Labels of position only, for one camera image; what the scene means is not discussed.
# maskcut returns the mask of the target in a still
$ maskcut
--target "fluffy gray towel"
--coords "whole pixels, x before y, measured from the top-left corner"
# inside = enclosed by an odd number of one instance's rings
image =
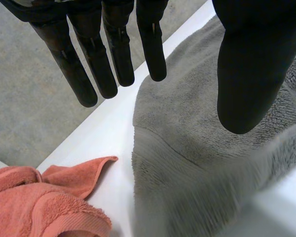
[[[169,56],[166,80],[146,78],[139,90],[136,237],[215,236],[257,190],[296,165],[296,59],[263,121],[232,134],[216,112],[223,34],[214,17]]]

